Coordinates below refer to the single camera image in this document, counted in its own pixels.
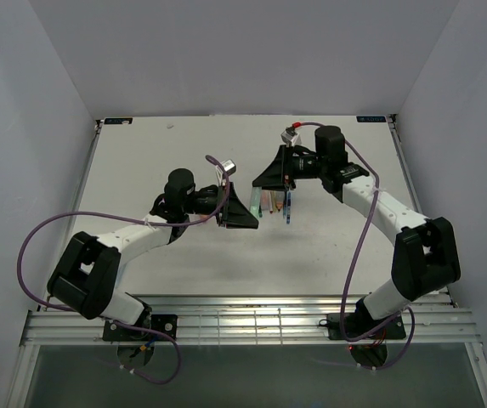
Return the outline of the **orange highlighter pen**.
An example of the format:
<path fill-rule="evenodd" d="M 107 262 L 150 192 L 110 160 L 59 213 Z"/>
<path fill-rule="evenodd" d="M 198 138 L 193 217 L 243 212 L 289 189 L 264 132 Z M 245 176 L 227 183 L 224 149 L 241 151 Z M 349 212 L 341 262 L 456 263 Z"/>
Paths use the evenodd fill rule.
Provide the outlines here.
<path fill-rule="evenodd" d="M 276 206 L 278 212 L 283 210 L 283 208 L 285 206 L 285 192 L 284 191 L 276 191 L 275 192 L 275 206 Z"/>

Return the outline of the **blue gel pen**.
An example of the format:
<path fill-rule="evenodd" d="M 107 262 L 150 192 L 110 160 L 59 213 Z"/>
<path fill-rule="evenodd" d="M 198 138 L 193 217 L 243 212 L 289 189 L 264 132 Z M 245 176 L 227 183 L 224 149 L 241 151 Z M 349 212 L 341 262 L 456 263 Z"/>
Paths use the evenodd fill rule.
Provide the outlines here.
<path fill-rule="evenodd" d="M 284 200 L 284 219 L 286 224 L 291 223 L 291 211 L 292 211 L 292 192 L 288 190 L 285 193 L 285 200 Z"/>

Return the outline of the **pink pencil-shaped pen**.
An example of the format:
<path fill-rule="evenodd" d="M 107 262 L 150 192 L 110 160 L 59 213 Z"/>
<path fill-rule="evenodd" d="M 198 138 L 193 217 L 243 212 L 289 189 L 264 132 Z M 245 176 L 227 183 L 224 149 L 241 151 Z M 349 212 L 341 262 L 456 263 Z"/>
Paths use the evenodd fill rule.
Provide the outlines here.
<path fill-rule="evenodd" d="M 269 192 L 267 190 L 261 191 L 260 207 L 261 207 L 263 212 L 269 211 Z"/>

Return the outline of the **green highlighter pen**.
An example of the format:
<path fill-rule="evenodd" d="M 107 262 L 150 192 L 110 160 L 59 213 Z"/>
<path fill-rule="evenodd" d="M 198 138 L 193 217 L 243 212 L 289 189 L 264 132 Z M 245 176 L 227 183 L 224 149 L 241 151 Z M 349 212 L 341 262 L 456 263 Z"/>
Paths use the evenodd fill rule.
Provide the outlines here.
<path fill-rule="evenodd" d="M 252 214 L 252 216 L 255 218 L 260 217 L 261 195 L 262 195 L 262 190 L 259 187 L 252 188 L 249 211 Z"/>

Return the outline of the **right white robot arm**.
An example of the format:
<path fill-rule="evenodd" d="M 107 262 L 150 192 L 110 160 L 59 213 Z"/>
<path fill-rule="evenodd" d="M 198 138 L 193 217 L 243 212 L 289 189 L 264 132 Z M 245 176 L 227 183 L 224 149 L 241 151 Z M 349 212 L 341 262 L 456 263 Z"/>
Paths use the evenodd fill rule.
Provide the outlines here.
<path fill-rule="evenodd" d="M 361 298 L 354 312 L 340 314 L 339 326 L 348 336 L 375 337 L 410 303 L 460 280 L 452 224 L 415 212 L 380 190 L 377 175 L 351 162 L 344 148 L 328 152 L 282 145 L 252 184 L 288 193 L 299 179 L 318 179 L 327 193 L 365 216 L 366 228 L 375 226 L 394 246 L 388 280 Z"/>

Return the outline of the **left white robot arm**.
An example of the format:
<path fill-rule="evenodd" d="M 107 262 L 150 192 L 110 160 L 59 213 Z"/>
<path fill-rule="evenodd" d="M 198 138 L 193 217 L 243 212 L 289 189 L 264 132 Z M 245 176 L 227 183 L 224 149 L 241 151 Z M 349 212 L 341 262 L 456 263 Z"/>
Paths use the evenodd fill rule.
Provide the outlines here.
<path fill-rule="evenodd" d="M 225 203 L 225 187 L 210 185 L 200 190 L 190 181 L 169 181 L 145 216 L 143 224 L 131 224 L 113 232 L 73 235 L 47 284 L 48 294 L 91 320 L 118 320 L 132 339 L 150 333 L 146 305 L 119 288 L 119 274 L 126 264 L 146 252 L 175 242 L 186 230 L 190 215 L 215 215 L 219 226 L 251 229 L 258 220 L 241 203 L 233 186 Z"/>

